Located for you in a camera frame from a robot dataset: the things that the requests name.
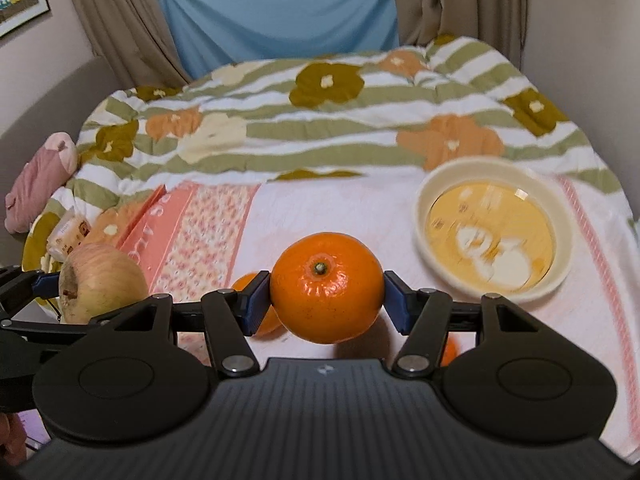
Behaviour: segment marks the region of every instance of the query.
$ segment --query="plastic package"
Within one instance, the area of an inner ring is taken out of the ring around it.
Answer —
[[[76,210],[71,208],[47,238],[47,252],[57,262],[64,263],[69,254],[82,243],[90,230],[91,226],[87,219],[76,214]]]

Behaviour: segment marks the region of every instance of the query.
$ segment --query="pink stuffed toy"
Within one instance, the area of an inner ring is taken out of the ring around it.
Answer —
[[[78,150],[68,134],[52,134],[27,162],[11,192],[4,197],[4,227],[26,233],[47,205],[47,200],[76,172]]]

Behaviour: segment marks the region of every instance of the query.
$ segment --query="white wall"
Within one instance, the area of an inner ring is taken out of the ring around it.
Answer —
[[[0,40],[0,134],[93,54],[71,0]]]
[[[580,126],[640,214],[640,0],[529,0],[524,73]]]

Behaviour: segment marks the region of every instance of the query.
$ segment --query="ribbed gray surface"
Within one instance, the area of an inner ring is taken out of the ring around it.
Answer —
[[[396,380],[375,360],[272,359],[254,378],[223,383],[172,434],[112,450],[57,440],[21,472],[28,480],[617,480],[628,468],[596,441],[533,450],[493,442],[452,418],[430,386]]]

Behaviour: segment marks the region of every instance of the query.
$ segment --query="hand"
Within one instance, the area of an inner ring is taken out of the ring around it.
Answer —
[[[27,460],[27,434],[17,413],[0,413],[0,453],[10,465]]]

